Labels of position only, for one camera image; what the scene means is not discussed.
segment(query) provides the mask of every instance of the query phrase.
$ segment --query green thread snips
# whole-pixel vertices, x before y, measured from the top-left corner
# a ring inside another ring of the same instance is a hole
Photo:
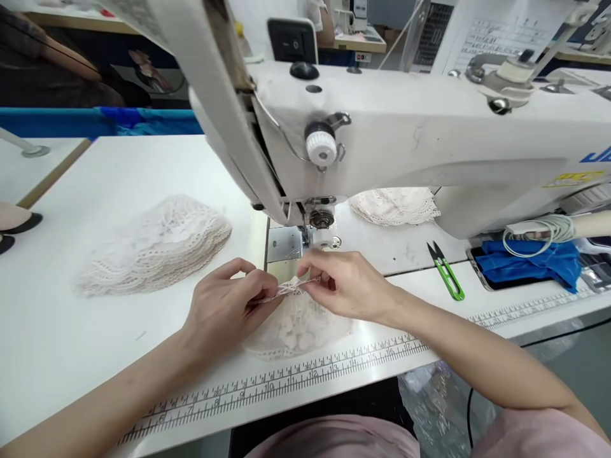
[[[428,250],[431,252],[431,257],[433,258],[433,262],[435,262],[435,267],[437,267],[441,278],[443,278],[450,295],[454,298],[454,300],[462,301],[465,298],[465,292],[458,284],[458,280],[456,280],[456,276],[454,276],[454,272],[452,272],[450,264],[447,263],[446,257],[441,251],[441,248],[439,248],[437,242],[435,241],[433,241],[433,246],[435,249],[431,248],[431,245],[428,243],[426,246],[428,246]]]

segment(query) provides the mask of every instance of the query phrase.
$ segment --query pink clothing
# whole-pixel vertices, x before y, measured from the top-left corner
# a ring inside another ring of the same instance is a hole
[[[416,439],[400,426],[359,415],[333,415],[284,428],[246,458],[419,458]],[[473,458],[611,457],[611,446],[562,412],[505,409],[476,444]]]

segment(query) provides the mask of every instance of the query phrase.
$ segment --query lace fabric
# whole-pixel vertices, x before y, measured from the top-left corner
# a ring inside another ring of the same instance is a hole
[[[114,231],[94,249],[74,288],[83,296],[157,291],[204,268],[231,225],[187,195],[171,196]]]
[[[379,226],[418,225],[441,216],[428,188],[375,189],[348,202],[357,215]]]
[[[288,359],[322,348],[352,332],[353,320],[334,315],[315,302],[299,288],[303,283],[294,277],[279,286],[278,295],[289,294],[246,339],[243,343],[246,351],[265,361]]]

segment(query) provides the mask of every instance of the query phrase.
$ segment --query fabric pile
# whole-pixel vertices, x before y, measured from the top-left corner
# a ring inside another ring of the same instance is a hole
[[[428,188],[375,189],[348,202],[357,215],[379,226],[418,225],[441,216]]]
[[[332,314],[299,288],[305,282],[294,277],[278,287],[276,297],[288,295],[244,342],[245,350],[264,361],[288,359],[322,348],[352,332],[351,319]]]
[[[523,254],[536,253],[545,242],[535,240],[508,240],[509,247]],[[577,280],[581,274],[579,252],[573,242],[552,243],[543,253],[532,258],[518,258],[507,252],[502,241],[483,242],[485,256],[475,260],[482,273],[495,283],[518,279],[554,279],[567,291],[577,292]]]
[[[83,296],[166,288],[204,268],[230,234],[216,210],[187,195],[169,197],[94,249],[74,288]]]

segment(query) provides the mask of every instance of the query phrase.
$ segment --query blue cloth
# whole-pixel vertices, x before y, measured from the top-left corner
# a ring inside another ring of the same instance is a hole
[[[203,134],[193,110],[2,108],[0,127],[24,138]]]
[[[509,247],[517,253],[536,253],[545,242],[534,240],[508,240]],[[505,282],[523,278],[554,279],[567,291],[577,292],[577,279],[581,274],[579,252],[573,242],[552,243],[543,253],[532,258],[518,258],[508,253],[502,241],[484,242],[485,256],[475,260],[482,273],[493,282]]]
[[[203,134],[193,110],[100,107],[100,112],[116,121],[116,135]]]

